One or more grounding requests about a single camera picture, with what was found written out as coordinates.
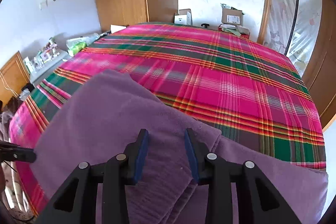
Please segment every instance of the bed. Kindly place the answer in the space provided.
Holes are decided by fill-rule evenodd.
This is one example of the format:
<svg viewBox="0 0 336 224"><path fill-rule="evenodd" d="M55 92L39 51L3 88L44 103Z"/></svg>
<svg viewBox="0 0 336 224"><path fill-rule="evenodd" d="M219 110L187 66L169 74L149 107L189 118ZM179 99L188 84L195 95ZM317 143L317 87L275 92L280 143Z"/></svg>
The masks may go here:
<svg viewBox="0 0 336 224"><path fill-rule="evenodd" d="M167 23L105 36L56 69L15 114L11 141L34 148L76 90L106 69L129 73L164 104L247 148L326 168L318 112L287 57L234 35ZM48 198L28 164L18 162L17 171L38 214Z"/></svg>

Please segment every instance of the purple towel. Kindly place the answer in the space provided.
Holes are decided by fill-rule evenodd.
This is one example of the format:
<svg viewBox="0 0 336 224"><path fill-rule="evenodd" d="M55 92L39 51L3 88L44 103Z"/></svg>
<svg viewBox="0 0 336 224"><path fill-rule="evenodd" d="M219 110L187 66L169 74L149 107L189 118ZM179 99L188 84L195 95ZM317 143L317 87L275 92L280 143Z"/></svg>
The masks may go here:
<svg viewBox="0 0 336 224"><path fill-rule="evenodd" d="M255 161L303 223L317 222L326 197L325 172L297 167L232 142L219 130L164 105L129 75L111 70L92 77L57 112L38 141L31 169L51 197L78 163L107 161L146 128L150 143L142 178L136 186L126 187L130 223L203 224L207 187L191 182L184 148L188 127L225 159ZM101 223L100 207L99 191L97 223Z"/></svg>

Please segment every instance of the cloth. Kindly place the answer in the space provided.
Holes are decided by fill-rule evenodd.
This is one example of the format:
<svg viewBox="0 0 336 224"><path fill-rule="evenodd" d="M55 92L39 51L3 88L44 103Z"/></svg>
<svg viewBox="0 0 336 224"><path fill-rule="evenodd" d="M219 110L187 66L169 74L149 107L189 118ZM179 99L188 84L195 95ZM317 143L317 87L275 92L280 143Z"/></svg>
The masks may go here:
<svg viewBox="0 0 336 224"><path fill-rule="evenodd" d="M9 102L0 108L0 140L9 141L9 125L11 119L13 118L15 112L19 109L23 101L15 98L14 96L9 100Z"/></svg>
<svg viewBox="0 0 336 224"><path fill-rule="evenodd" d="M226 138L325 170L318 112L287 57L223 32L174 24L130 26L64 63L15 114L12 141L34 148L76 90L107 68L129 73L166 105L218 128ZM39 212L43 192L29 168L17 168Z"/></svg>
<svg viewBox="0 0 336 224"><path fill-rule="evenodd" d="M146 128L150 140L142 178L135 187L126 187L130 223L173 223L185 206L199 211L187 213L193 219L193 214L205 215L207 198L200 203L190 199L195 184L184 148L188 127L210 151L234 162L256 162L303 224L320 216L326 196L325 172L294 166L228 140L218 129L164 105L128 74L111 70L79 88L55 115L34 149L37 160L30 167L51 197L78 163L107 161ZM100 198L101 192L97 223L101 223ZM203 224L204 219L184 223Z"/></svg>

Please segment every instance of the table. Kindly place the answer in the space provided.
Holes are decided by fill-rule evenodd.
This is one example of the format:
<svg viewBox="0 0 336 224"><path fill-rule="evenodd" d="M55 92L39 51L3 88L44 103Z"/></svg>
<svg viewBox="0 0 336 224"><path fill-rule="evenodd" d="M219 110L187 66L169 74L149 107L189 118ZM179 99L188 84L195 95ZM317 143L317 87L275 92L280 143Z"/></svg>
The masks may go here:
<svg viewBox="0 0 336 224"><path fill-rule="evenodd" d="M64 62L63 60L69 60L70 58L70 55L66 51L60 50L58 57L45 63L39 71L30 74L30 83L36 87L43 79L47 78L55 69L62 65Z"/></svg>

